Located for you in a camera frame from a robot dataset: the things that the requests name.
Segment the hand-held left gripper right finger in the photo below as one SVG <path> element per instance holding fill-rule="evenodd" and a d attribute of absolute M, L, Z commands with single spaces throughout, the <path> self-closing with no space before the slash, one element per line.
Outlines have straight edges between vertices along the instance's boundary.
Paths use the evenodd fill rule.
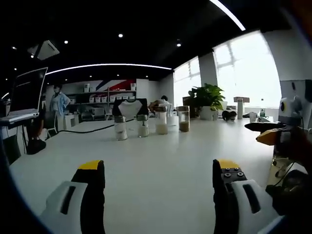
<path fill-rule="evenodd" d="M 283 220 L 273 199 L 238 164 L 213 160 L 215 234 L 276 234 Z"/>

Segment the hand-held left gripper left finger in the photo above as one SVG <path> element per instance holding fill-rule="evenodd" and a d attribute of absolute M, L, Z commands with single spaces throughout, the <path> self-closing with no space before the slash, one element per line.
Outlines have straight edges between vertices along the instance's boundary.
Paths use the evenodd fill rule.
<path fill-rule="evenodd" d="M 104 161 L 78 167 L 47 198 L 40 219 L 53 234 L 104 234 Z"/>

